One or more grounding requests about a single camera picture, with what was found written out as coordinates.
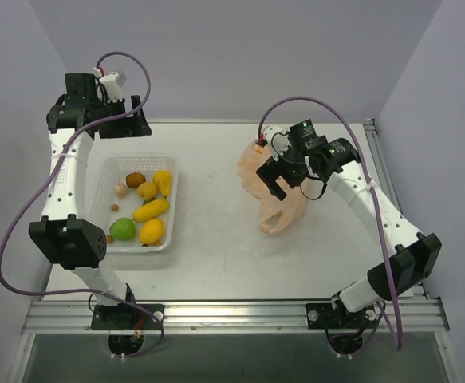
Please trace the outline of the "long yellow fake fruit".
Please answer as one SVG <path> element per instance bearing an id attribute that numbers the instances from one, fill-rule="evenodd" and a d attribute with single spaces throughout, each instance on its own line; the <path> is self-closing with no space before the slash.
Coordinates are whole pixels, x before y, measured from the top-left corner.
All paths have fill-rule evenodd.
<path id="1" fill-rule="evenodd" d="M 167 200 L 154 199 L 135 210 L 132 214 L 132 219 L 137 223 L 145 223 L 150 219 L 154 219 L 157 216 L 162 215 L 169 208 L 170 203 Z"/>

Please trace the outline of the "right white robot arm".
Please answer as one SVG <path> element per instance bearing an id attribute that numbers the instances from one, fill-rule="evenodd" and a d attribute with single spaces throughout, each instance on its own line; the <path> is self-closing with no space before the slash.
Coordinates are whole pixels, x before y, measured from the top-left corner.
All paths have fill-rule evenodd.
<path id="1" fill-rule="evenodd" d="M 402 295 L 431 274 L 441 241 L 434 234 L 425 235 L 402 216 L 364 172 L 364 162 L 349 140 L 329 141 L 316 133 L 311 120 L 304 120 L 289 128 L 269 125 L 262 129 L 260 141 L 271 155 L 256 173 L 271 195 L 286 198 L 279 180 L 290 188 L 301 186 L 304 180 L 320 180 L 345 201 L 388 252 L 365 277 L 338 292 L 339 301 L 330 307 L 336 324 L 349 326 L 360 310 Z"/>

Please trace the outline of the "yellow fake pear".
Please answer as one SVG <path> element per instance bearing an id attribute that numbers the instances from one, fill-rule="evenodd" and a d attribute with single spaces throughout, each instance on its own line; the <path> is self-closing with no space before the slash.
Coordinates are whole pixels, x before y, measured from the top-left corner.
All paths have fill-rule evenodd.
<path id="1" fill-rule="evenodd" d="M 172 174 L 169 171 L 159 170 L 155 172 L 152 176 L 152 182 L 163 197 L 168 197 L 171 194 Z"/>

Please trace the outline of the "orange plastic bag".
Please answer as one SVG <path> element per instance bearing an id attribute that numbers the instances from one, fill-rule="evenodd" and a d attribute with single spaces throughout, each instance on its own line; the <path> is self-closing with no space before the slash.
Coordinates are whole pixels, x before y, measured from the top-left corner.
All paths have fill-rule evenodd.
<path id="1" fill-rule="evenodd" d="M 267 146 L 261 148 L 252 141 L 239 157 L 237 169 L 242 187 L 260 203 L 259 230 L 264 234 L 276 235 L 305 214 L 307 202 L 301 192 L 290 189 L 284 179 L 280 179 L 280 185 L 286 198 L 279 200 L 270 194 L 268 187 L 256 174 L 270 156 Z"/>

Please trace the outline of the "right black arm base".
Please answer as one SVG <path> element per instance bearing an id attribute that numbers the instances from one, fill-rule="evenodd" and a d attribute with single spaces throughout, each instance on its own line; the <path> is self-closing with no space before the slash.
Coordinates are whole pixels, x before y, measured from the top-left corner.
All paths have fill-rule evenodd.
<path id="1" fill-rule="evenodd" d="M 342 305 L 311 302 L 305 305 L 307 327 L 311 330 L 372 329 L 377 320 L 373 306 L 351 313 Z"/>

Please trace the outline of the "yellow fake mango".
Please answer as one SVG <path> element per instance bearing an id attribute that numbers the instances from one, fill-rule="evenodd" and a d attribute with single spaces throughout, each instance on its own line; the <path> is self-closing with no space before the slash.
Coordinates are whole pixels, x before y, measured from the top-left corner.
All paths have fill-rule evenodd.
<path id="1" fill-rule="evenodd" d="M 138 238 L 142 244 L 152 245 L 162 239 L 164 232 L 165 226 L 161 219 L 150 219 L 141 227 Z"/>

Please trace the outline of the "white plastic basket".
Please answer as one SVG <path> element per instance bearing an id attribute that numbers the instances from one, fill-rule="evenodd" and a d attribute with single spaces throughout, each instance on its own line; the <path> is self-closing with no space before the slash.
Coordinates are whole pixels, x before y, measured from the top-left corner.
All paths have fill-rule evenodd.
<path id="1" fill-rule="evenodd" d="M 92 189 L 91 207 L 88 213 L 88 221 L 100 227 L 106 234 L 110 226 L 120 218 L 132 219 L 135 210 L 145 205 L 136 190 L 129 188 L 128 195 L 118 200 L 114 191 L 114 185 L 120 181 L 125 182 L 127 174 L 133 172 L 142 173 L 147 181 L 159 170 L 167 170 L 172 174 L 171 194 L 167 197 L 170 208 L 157 218 L 164 222 L 165 232 L 160 240 L 161 246 L 142 247 L 138 237 L 129 241 L 113 241 L 108 245 L 108 251 L 112 254 L 139 255 L 148 252 L 164 250 L 171 242 L 172 228 L 175 217 L 175 202 L 178 186 L 179 169 L 177 159 L 168 154 L 118 154 L 108 155 L 101 160 L 97 167 L 96 183 Z M 112 211 L 111 206 L 117 204 L 118 211 Z"/>

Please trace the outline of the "orange fake round fruit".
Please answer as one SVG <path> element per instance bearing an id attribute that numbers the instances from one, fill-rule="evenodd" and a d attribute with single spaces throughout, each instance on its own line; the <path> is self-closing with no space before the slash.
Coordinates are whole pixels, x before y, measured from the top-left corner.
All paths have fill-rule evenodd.
<path id="1" fill-rule="evenodd" d="M 136 192 L 143 201 L 149 201 L 155 198 L 157 186 L 151 181 L 145 181 L 137 187 Z"/>

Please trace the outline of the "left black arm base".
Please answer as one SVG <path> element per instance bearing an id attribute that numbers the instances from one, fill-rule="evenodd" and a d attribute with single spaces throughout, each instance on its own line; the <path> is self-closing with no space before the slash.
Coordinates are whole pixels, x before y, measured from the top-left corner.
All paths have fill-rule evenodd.
<path id="1" fill-rule="evenodd" d="M 160 324 L 145 312 L 120 303 L 115 306 L 95 305 L 92 330 L 159 330 Z"/>

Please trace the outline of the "green fake guava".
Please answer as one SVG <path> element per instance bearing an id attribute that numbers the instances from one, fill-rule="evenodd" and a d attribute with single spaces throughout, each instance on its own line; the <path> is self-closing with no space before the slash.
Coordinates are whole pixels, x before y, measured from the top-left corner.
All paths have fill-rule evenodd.
<path id="1" fill-rule="evenodd" d="M 114 240 L 129 241 L 136 235 L 136 225 L 129 218 L 120 218 L 110 226 L 109 234 Z"/>

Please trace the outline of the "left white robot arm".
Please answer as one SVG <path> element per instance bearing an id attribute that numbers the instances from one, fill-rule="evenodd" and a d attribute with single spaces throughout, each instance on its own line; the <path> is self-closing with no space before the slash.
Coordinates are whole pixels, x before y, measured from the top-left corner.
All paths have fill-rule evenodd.
<path id="1" fill-rule="evenodd" d="M 133 326 L 138 308 L 126 301 L 131 291 L 105 260 L 104 231 L 85 213 L 88 158 L 95 137 L 105 139 L 149 136 L 138 95 L 131 97 L 127 116 L 121 71 L 67 73 L 66 92 L 50 109 L 46 120 L 51 145 L 50 175 L 41 218 L 29 225 L 29 236 L 53 265 L 73 272 L 97 296 L 101 306 L 112 306 L 110 319 L 120 328 Z"/>

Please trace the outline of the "brown fake kiwi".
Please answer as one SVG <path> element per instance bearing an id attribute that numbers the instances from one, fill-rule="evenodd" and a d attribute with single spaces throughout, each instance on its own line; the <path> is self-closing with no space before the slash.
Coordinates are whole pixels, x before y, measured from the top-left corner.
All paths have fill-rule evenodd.
<path id="1" fill-rule="evenodd" d="M 139 172 L 127 174 L 125 177 L 126 185 L 131 189 L 137 189 L 145 181 L 146 177 Z"/>

